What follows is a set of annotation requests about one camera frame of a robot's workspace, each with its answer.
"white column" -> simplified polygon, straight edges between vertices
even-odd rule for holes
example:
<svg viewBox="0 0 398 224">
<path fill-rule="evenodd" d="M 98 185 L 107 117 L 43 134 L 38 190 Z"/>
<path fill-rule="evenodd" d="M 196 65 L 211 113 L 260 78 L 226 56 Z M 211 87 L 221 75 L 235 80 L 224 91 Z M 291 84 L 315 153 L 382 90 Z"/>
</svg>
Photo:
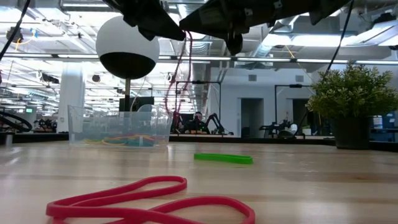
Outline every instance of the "white column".
<svg viewBox="0 0 398 224">
<path fill-rule="evenodd" d="M 86 78 L 83 72 L 83 63 L 63 63 L 60 103 L 58 109 L 58 133 L 69 131 L 68 105 L 84 108 L 85 82 Z"/>
</svg>

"green plant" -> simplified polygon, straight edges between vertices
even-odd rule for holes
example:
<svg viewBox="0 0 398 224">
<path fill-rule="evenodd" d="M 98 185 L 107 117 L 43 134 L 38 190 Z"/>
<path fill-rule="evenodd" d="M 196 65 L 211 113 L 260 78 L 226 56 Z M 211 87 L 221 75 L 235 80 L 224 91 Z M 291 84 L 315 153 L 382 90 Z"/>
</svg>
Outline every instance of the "green plant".
<svg viewBox="0 0 398 224">
<path fill-rule="evenodd" d="M 319 72 L 312 85 L 316 95 L 308 101 L 310 111 L 327 118 L 364 118 L 398 109 L 397 91 L 386 86 L 392 72 L 380 75 L 378 69 L 350 62 L 343 71 Z"/>
</svg>

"person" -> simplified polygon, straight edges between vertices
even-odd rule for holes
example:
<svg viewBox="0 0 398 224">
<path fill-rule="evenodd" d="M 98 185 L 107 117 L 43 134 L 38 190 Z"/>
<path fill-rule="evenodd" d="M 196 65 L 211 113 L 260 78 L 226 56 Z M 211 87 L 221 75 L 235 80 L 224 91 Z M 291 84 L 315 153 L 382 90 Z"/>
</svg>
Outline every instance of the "person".
<svg viewBox="0 0 398 224">
<path fill-rule="evenodd" d="M 186 123 L 184 133 L 202 133 L 207 131 L 206 124 L 202 121 L 203 115 L 200 111 L 193 115 L 193 120 Z"/>
</svg>

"red rubber band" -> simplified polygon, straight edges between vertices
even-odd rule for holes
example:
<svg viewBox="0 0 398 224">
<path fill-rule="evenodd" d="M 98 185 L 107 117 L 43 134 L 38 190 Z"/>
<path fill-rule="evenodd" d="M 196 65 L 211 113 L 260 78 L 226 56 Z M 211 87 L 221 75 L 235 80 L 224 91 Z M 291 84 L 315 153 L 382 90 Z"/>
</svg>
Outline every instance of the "red rubber band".
<svg viewBox="0 0 398 224">
<path fill-rule="evenodd" d="M 179 182 L 177 185 L 161 189 L 131 192 L 147 184 L 156 182 Z M 127 202 L 143 198 L 158 197 L 173 194 L 187 188 L 187 180 L 178 176 L 158 176 L 142 179 L 133 184 L 104 190 L 92 194 L 80 195 L 50 202 L 46 214 L 54 217 L 53 224 L 67 224 L 66 218 L 122 218 L 107 224 L 139 224 L 144 222 L 157 222 L 164 224 L 201 224 L 185 218 L 176 217 L 167 213 L 181 208 L 197 205 L 226 205 L 237 209 L 247 219 L 242 224 L 254 224 L 254 211 L 242 202 L 228 197 L 194 197 L 169 202 L 149 210 L 139 208 L 98 208 L 99 206 Z"/>
</svg>

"ceiling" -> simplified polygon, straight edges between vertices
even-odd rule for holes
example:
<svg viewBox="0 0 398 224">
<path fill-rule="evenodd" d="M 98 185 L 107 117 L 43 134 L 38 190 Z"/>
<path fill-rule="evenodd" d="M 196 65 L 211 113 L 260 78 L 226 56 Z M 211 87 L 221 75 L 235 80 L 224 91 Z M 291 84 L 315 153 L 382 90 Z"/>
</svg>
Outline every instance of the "ceiling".
<svg viewBox="0 0 398 224">
<path fill-rule="evenodd" d="M 6 0 L 5 3 L 3 1 L 0 3 L 0 46 L 5 44 L 7 31 L 15 25 L 20 17 L 21 10 L 16 6 L 21 5 L 21 2 L 24 1 L 18 3 L 17 0 Z M 167 11 L 175 22 L 204 3 L 201 0 L 170 0 L 168 2 L 169 8 Z M 387 10 L 396 12 L 396 4 L 397 1 L 356 1 L 347 34 L 356 36 L 363 33 L 369 29 L 369 21 L 380 15 L 381 12 Z M 102 1 L 64 0 L 58 2 L 35 0 L 21 25 L 24 40 L 18 45 L 11 44 L 7 52 L 21 55 L 26 53 L 95 54 L 98 30 L 108 19 L 118 15 L 120 13 L 105 7 Z M 243 50 L 237 56 L 330 59 L 335 51 L 335 40 L 336 38 L 339 39 L 345 19 L 346 9 L 342 8 L 316 26 L 311 26 L 308 15 L 301 15 L 296 18 L 292 25 L 276 30 L 273 34 L 269 34 L 270 28 L 266 25 L 252 27 L 249 33 L 244 34 Z M 309 40 L 314 35 L 318 38 L 307 43 L 298 44 L 298 41 L 296 41 L 299 37 Z M 286 46 L 283 46 L 285 44 L 283 40 L 286 38 L 288 42 Z M 201 34 L 193 34 L 193 39 L 192 55 L 219 57 L 229 54 L 224 41 L 221 39 Z M 179 55 L 184 49 L 183 42 L 176 40 L 160 38 L 159 44 L 161 55 Z M 361 45 L 358 47 L 342 47 L 338 59 L 382 60 L 390 55 L 391 50 L 386 46 Z M 60 85 L 40 81 L 38 77 L 46 74 L 61 82 L 63 63 L 68 63 L 68 60 L 4 58 L 0 62 L 3 80 L 2 89 L 0 89 L 0 94 L 2 94 L 1 104 L 9 110 L 15 109 L 12 107 L 23 107 L 27 104 L 38 105 L 40 113 L 56 113 Z M 87 75 L 85 106 L 93 111 L 115 111 L 115 108 L 118 108 L 119 105 L 118 98 L 124 97 L 124 95 L 118 94 L 115 88 L 124 89 L 124 80 L 107 72 L 97 60 L 82 63 L 84 63 Z M 192 65 L 191 80 L 223 81 L 224 84 L 245 85 L 249 73 L 266 73 L 265 77 L 257 79 L 256 85 L 268 85 L 270 83 L 292 82 L 298 73 L 307 77 L 306 74 L 311 74 L 324 65 L 204 61 Z M 175 68 L 175 61 L 158 63 L 148 76 L 132 81 L 131 94 L 138 94 L 138 96 L 152 95 L 157 104 L 164 104 L 165 93 L 169 87 L 168 79 L 170 74 L 175 72 Z M 188 64 L 182 63 L 178 70 L 177 79 L 186 80 L 188 71 Z M 92 80 L 93 75 L 99 75 L 101 81 L 94 82 Z M 10 88 L 11 85 L 16 85 L 18 88 Z M 186 93 L 179 95 L 178 101 L 183 101 L 181 112 L 202 110 L 206 105 L 207 89 L 208 85 L 190 85 Z M 173 108 L 175 95 L 169 97 L 170 108 Z M 92 106 L 90 100 L 96 100 L 100 104 Z"/>
</svg>

